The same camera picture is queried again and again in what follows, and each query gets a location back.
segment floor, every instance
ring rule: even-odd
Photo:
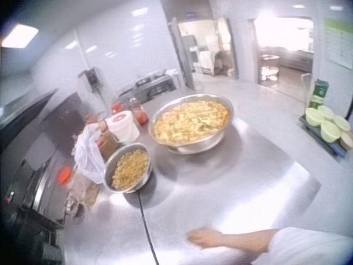
[[[303,128],[303,103],[275,89],[224,76],[197,74],[198,91],[234,97],[235,115],[256,128],[312,174],[322,187],[293,226],[353,236],[353,152],[337,161]]]
[[[301,75],[304,74],[301,71],[295,69],[281,66],[280,67],[280,76],[277,81],[266,80],[261,81],[261,84],[266,87],[275,89],[287,96],[290,96],[294,99],[300,101],[305,100],[305,90],[302,87]]]

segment stainless steel counter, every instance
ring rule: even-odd
[[[135,194],[102,187],[81,224],[66,223],[65,264],[155,264]]]
[[[152,117],[191,93],[179,89],[144,107]],[[290,225],[320,188],[303,167],[236,118],[219,145],[198,155],[171,153],[146,126],[137,141],[152,154],[150,180],[135,194],[101,192],[83,222],[66,227],[66,264],[154,264],[143,220],[159,264],[243,264],[248,257],[240,251],[201,251],[185,234],[202,225],[226,233]]]
[[[170,92],[145,109],[151,117],[185,93]],[[153,157],[154,175],[140,196],[159,264],[240,264],[247,259],[240,251],[200,251],[185,234],[203,225],[235,234],[290,225],[320,188],[302,166],[239,119],[218,146],[199,155],[176,155],[149,135],[138,141]]]

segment metal bowl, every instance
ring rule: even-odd
[[[126,153],[131,152],[133,150],[140,149],[144,152],[147,153],[148,155],[148,165],[145,173],[141,176],[140,180],[136,182],[132,187],[126,190],[116,190],[111,186],[112,183],[112,177],[115,173],[116,170],[116,165],[119,159]],[[117,150],[114,154],[111,155],[109,160],[105,164],[105,171],[104,171],[104,185],[107,187],[108,190],[114,193],[133,193],[137,191],[138,189],[142,188],[143,185],[146,184],[146,182],[149,179],[149,176],[151,175],[152,172],[152,164],[151,164],[151,154],[147,150],[147,147],[141,143],[134,143],[130,145],[126,145],[119,150]]]
[[[217,101],[217,102],[223,104],[227,108],[227,110],[229,111],[229,114],[230,114],[227,124],[225,124],[222,128],[220,128],[219,131],[216,132],[215,134],[207,136],[203,139],[199,139],[197,141],[189,142],[187,144],[170,145],[170,144],[166,144],[165,142],[158,141],[153,133],[153,126],[154,126],[154,123],[156,122],[156,120],[161,115],[163,115],[165,112],[176,107],[177,105],[179,105],[181,103],[185,103],[185,102],[192,102],[195,100],[213,100],[213,101]],[[169,102],[167,105],[160,108],[159,111],[157,111],[156,114],[153,116],[152,122],[149,123],[148,131],[149,131],[149,134],[151,135],[151,137],[156,142],[158,142],[161,145],[166,145],[168,147],[168,149],[171,150],[172,152],[178,153],[181,155],[192,155],[195,153],[204,152],[204,151],[209,150],[209,149],[213,148],[214,146],[216,146],[222,140],[222,138],[224,136],[224,130],[232,122],[233,117],[234,117],[233,105],[228,99],[223,98],[218,95],[207,94],[207,93],[192,94],[189,96],[185,96],[185,97],[181,97],[176,100],[173,100],[173,101]]]

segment white cloth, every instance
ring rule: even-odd
[[[343,265],[353,255],[353,238],[288,227],[276,233],[269,246],[273,265]]]
[[[74,159],[77,168],[96,184],[103,183],[105,164],[95,141],[100,137],[98,124],[86,125],[78,136]]]

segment hand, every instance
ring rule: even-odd
[[[190,231],[187,237],[202,248],[223,246],[223,234],[206,226]]]

